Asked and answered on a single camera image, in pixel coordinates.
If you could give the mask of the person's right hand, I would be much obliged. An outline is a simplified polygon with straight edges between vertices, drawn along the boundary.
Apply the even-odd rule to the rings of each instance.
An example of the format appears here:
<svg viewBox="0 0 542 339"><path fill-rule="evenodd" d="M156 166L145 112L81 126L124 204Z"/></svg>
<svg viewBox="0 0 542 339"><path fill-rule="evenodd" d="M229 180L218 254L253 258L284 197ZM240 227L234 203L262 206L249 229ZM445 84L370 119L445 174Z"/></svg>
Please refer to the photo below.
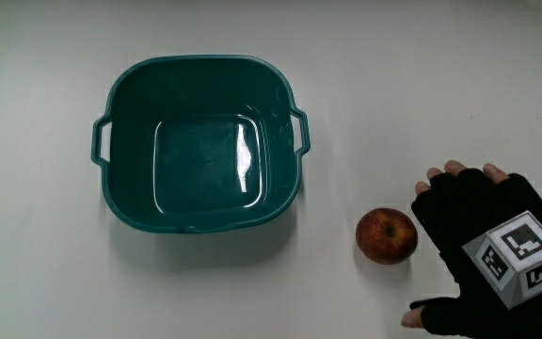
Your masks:
<svg viewBox="0 0 542 339"><path fill-rule="evenodd" d="M450 160L415 185L411 209L458 284L456 298L410 303L401 323L435 335L469 338L542 338L542 294L507 309L463 247L525 211L542 223L542 198L523 176L492 164L468 169Z"/></svg>

